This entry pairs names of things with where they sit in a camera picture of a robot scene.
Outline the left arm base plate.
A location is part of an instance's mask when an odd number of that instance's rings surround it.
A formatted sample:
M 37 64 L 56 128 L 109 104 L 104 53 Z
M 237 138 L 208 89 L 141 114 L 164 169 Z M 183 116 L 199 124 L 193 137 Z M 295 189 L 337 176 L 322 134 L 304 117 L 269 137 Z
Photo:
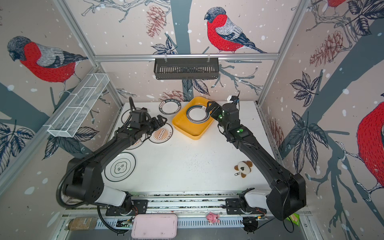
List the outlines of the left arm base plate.
M 136 216 L 146 214 L 148 208 L 148 200 L 132 200 L 132 208 L 130 211 L 124 209 L 108 206 L 106 210 L 106 216 L 108 217 L 120 217 L 120 216 Z

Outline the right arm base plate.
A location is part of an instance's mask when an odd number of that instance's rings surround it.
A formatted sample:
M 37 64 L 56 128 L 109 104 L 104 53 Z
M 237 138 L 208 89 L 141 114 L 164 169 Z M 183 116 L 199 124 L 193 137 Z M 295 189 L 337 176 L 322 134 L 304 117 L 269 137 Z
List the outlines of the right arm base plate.
M 225 199 L 224 209 L 228 215 L 266 215 L 267 210 L 263 208 L 250 207 L 242 199 Z

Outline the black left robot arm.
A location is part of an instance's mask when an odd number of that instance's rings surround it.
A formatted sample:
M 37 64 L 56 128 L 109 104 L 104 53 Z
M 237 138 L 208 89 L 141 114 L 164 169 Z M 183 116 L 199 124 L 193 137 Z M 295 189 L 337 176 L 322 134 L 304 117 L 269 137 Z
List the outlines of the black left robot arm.
M 129 103 L 130 115 L 114 132 L 110 141 L 94 153 L 68 162 L 67 171 L 56 190 L 56 201 L 61 207 L 73 209 L 82 205 L 114 206 L 125 212 L 132 209 L 131 195 L 106 186 L 102 173 L 123 150 L 135 144 L 142 136 L 150 136 L 168 120 L 161 115 L 151 117 L 146 108 L 137 109 L 132 98 Z

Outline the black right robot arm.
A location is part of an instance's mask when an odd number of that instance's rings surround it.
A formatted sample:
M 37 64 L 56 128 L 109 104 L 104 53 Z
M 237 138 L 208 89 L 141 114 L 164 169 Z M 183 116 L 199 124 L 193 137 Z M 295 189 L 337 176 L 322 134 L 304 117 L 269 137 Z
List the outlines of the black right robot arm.
M 220 106 L 208 102 L 206 112 L 223 128 L 227 142 L 245 154 L 267 180 L 272 190 L 266 203 L 275 218 L 283 221 L 307 205 L 305 179 L 285 169 L 261 146 L 254 134 L 241 124 L 235 103 Z

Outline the orange plate under arm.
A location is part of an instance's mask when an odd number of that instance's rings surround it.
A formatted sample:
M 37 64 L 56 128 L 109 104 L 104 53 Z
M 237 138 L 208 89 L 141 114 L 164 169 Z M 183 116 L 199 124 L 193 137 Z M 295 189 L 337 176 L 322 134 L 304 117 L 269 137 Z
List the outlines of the orange plate under arm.
M 148 136 L 147 134 L 143 134 L 142 137 L 137 142 L 135 142 L 130 147 L 126 148 L 126 150 L 137 149 L 138 147 L 140 147 L 144 143 L 144 141 L 146 140 L 147 136 Z

